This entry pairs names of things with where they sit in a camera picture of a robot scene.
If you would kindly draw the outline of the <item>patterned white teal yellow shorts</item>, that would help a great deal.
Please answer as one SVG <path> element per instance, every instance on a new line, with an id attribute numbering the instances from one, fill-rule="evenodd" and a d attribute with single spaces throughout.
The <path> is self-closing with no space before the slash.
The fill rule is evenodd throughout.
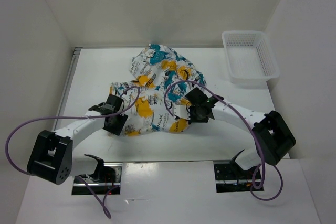
<path id="1" fill-rule="evenodd" d="M 133 105 L 126 111 L 122 136 L 179 133 L 189 127 L 188 120 L 177 119 L 170 112 L 174 105 L 191 105 L 185 96 L 194 81 L 206 84 L 191 61 L 168 46 L 149 44 L 132 58 L 129 71 L 134 80 L 110 86 L 110 94 L 122 96 L 126 104 Z"/>

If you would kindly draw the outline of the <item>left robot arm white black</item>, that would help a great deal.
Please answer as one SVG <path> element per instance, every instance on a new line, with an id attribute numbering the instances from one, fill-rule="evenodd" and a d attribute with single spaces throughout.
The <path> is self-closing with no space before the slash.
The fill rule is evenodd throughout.
<path id="1" fill-rule="evenodd" d="M 73 150 L 94 132 L 104 129 L 120 135 L 128 116 L 120 114 L 125 109 L 121 97 L 109 95 L 106 102 L 94 105 L 77 120 L 54 132 L 43 130 L 37 138 L 30 155 L 27 172 L 56 185 L 73 176 Z"/>

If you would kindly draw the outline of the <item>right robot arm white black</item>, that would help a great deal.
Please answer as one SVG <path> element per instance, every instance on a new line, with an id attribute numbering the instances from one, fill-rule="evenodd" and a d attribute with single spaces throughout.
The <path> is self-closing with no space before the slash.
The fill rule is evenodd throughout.
<path id="1" fill-rule="evenodd" d="M 243 178 L 249 169 L 265 162 L 275 166 L 295 146 L 296 139 L 280 113 L 262 113 L 230 104 L 223 97 L 208 97 L 199 88 L 190 91 L 186 98 L 191 123 L 207 123 L 209 119 L 221 120 L 249 132 L 255 147 L 238 152 L 231 161 L 230 172 Z"/>

